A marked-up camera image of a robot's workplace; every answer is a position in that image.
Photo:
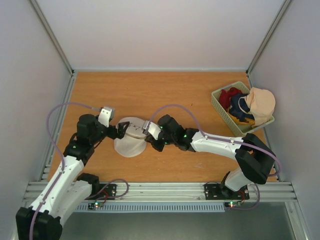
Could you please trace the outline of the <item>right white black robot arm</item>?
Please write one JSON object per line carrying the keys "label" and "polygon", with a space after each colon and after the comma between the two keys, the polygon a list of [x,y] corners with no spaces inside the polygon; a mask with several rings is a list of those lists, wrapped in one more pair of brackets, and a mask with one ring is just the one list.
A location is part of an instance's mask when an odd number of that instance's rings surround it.
{"label": "right white black robot arm", "polygon": [[146,121],[142,129],[146,142],[158,152],[166,145],[175,145],[181,151],[211,153],[236,161],[238,168],[227,172],[219,186],[227,199],[248,184],[264,185],[275,163],[274,153],[252,133],[244,137],[209,134],[199,128],[184,128],[168,114],[157,123]]}

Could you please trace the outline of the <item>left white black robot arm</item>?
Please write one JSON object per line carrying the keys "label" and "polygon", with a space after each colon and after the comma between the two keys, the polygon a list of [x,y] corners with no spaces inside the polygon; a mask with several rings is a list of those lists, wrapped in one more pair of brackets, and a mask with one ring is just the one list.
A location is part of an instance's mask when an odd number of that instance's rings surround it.
{"label": "left white black robot arm", "polygon": [[81,115],[62,160],[41,194],[29,207],[21,207],[15,220],[20,240],[58,240],[76,207],[101,193],[99,177],[82,170],[105,138],[122,139],[130,123],[110,124],[106,110],[99,115]]}

